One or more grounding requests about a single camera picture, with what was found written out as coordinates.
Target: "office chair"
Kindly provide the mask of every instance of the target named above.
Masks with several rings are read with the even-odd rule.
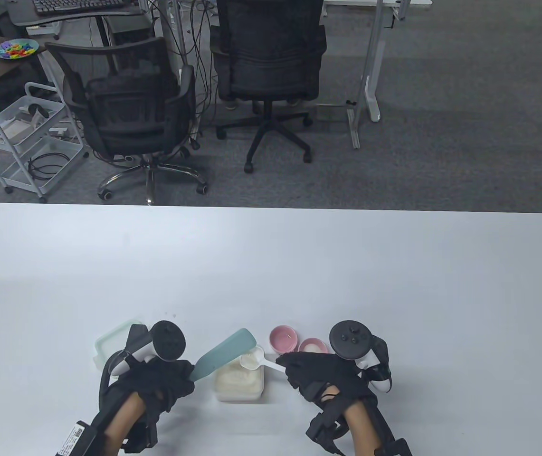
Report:
[[[208,191],[199,172],[166,162],[176,153],[190,155],[184,144],[195,117],[195,76],[185,65],[178,84],[162,38],[97,48],[47,43],[47,50],[64,71],[64,101],[99,158],[113,163],[117,155],[140,156],[139,165],[102,181],[102,200],[112,197],[108,185],[138,170],[146,171],[149,206],[157,171],[188,174],[199,183],[197,193]]]
[[[323,0],[218,0],[217,6],[219,26],[210,27],[209,47],[219,98],[253,100],[264,107],[261,116],[218,125],[216,136],[225,139],[228,128],[258,126],[243,167],[246,173],[253,172],[254,153],[271,130],[302,148],[303,161],[310,163],[311,147],[281,124],[302,118],[310,126],[309,114],[275,116],[273,102],[318,97],[326,50],[325,29],[319,25]]]

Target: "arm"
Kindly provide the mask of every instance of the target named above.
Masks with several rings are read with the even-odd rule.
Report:
[[[340,393],[338,388],[329,386],[323,393],[322,400],[328,400],[338,393]],[[381,439],[368,417],[364,404],[356,402],[345,410],[344,417],[353,437],[355,456],[374,456],[374,450],[382,446]]]
[[[117,455],[130,429],[145,411],[144,401],[138,396],[138,393],[132,393],[104,431],[106,435],[104,456]]]

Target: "small bowl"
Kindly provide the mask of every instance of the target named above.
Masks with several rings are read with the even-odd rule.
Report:
[[[280,325],[273,328],[269,334],[269,343],[277,354],[294,352],[298,347],[298,336],[294,328],[290,326]]]
[[[328,353],[328,347],[326,347],[325,343],[323,343],[321,340],[316,339],[316,337],[309,337],[308,339],[305,339],[301,346],[298,348],[299,352],[314,352],[314,353]]]

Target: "chair base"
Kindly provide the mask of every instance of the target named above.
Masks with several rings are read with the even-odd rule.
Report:
[[[254,111],[256,111],[256,104],[253,104]],[[312,157],[311,157],[311,146],[305,143],[302,139],[300,139],[297,135],[292,133],[292,131],[285,128],[281,122],[284,122],[286,120],[292,120],[292,119],[302,119],[304,126],[311,126],[313,124],[313,121],[309,115],[309,113],[296,113],[296,114],[287,114],[287,115],[277,115],[273,116],[273,102],[264,102],[264,111],[262,113],[262,117],[249,117],[247,119],[241,119],[236,122],[231,122],[224,125],[218,125],[216,127],[216,137],[218,139],[226,139],[227,138],[227,129],[228,128],[238,128],[240,126],[257,126],[258,131],[256,132],[256,136],[254,137],[254,141],[252,142],[252,145],[249,148],[249,152],[247,152],[247,157],[245,160],[245,166],[243,167],[243,171],[245,171],[247,174],[250,174],[254,171],[254,165],[252,164],[252,159],[254,158],[254,154],[256,153],[256,150],[258,149],[258,146],[260,145],[260,141],[262,141],[262,137],[271,130],[277,131],[279,134],[283,135],[285,138],[292,141],[294,144],[299,146],[301,149],[304,150],[303,154],[303,161],[305,163],[311,163]]]
[[[153,157],[151,154],[145,154],[140,160],[140,165],[127,168],[125,171],[113,174],[112,176],[108,176],[108,178],[103,180],[97,187],[97,195],[100,197],[101,200],[110,200],[113,194],[112,191],[107,188],[108,185],[124,178],[125,176],[130,176],[134,172],[140,170],[146,172],[146,204],[148,204],[149,206],[155,205],[155,174],[158,171],[169,171],[171,173],[188,174],[198,183],[197,193],[199,193],[200,195],[205,195],[206,193],[208,193],[208,183],[206,182],[205,178],[203,178],[203,176],[199,174],[198,171],[186,166],[163,163],[161,161],[158,161],[158,158]]]

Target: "sticker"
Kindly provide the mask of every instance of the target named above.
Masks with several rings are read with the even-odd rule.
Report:
[[[70,434],[68,435],[68,438],[64,442],[64,445],[58,451],[57,453],[60,456],[70,456],[71,452],[73,452],[73,449],[75,449],[75,446],[77,445],[77,442],[79,441],[79,437],[85,430],[85,426],[81,426],[79,423],[75,424],[75,427],[73,427],[73,430],[71,430]]]

